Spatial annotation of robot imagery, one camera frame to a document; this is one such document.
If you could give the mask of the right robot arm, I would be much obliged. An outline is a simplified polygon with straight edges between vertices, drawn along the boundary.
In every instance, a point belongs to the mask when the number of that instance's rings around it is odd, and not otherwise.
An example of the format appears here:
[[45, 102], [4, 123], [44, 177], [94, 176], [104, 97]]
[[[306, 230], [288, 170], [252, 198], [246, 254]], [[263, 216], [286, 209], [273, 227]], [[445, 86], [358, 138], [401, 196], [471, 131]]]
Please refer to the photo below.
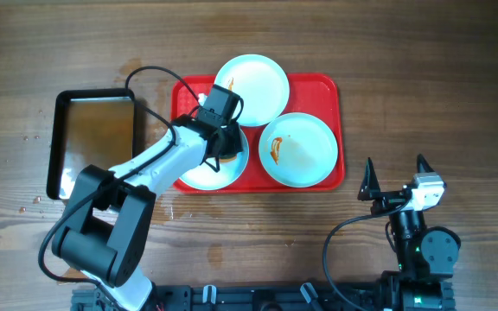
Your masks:
[[374, 310], [450, 311], [456, 308], [449, 280], [459, 257], [461, 239], [442, 226], [429, 227], [424, 213], [438, 206], [446, 189], [423, 155], [417, 173], [398, 191], [380, 190], [373, 162], [367, 161], [358, 199], [372, 201], [373, 216], [387, 216], [397, 271], [385, 271], [373, 292]]

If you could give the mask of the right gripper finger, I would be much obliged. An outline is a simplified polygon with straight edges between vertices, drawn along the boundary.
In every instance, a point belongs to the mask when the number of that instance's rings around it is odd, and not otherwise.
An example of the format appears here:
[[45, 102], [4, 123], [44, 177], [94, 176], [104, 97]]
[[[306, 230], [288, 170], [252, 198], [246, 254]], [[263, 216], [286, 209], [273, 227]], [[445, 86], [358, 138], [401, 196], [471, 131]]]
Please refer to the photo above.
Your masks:
[[422, 154], [417, 155], [417, 172], [418, 173], [434, 173], [435, 170], [426, 161]]
[[373, 165], [372, 159], [368, 157], [364, 177], [357, 195], [357, 199], [360, 201], [377, 200], [381, 197], [380, 184]]

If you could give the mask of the orange green scrub sponge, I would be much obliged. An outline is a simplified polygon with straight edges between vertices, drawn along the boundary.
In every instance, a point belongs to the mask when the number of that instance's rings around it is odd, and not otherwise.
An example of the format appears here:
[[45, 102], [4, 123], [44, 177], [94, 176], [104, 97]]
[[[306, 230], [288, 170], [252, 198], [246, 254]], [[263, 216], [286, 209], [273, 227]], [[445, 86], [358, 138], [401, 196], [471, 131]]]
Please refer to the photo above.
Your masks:
[[237, 155], [234, 155], [234, 156], [228, 157], [228, 158], [220, 158], [219, 162], [220, 163], [227, 163], [227, 162], [232, 162], [232, 161], [234, 161], [236, 159], [237, 159]]

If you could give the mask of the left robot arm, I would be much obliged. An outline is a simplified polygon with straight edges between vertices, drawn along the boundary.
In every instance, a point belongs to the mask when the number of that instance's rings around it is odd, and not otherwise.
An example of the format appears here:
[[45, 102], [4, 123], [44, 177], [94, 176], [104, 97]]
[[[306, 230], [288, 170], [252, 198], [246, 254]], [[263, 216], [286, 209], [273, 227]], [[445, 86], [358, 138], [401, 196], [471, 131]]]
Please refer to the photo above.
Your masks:
[[110, 169], [94, 165], [78, 175], [61, 218], [44, 238], [46, 251], [94, 285], [92, 306], [102, 310], [160, 310], [156, 285], [139, 262], [158, 196], [202, 164], [219, 171], [220, 159], [242, 150], [237, 122], [240, 95], [213, 86], [204, 102], [168, 123], [166, 134], [128, 162]]

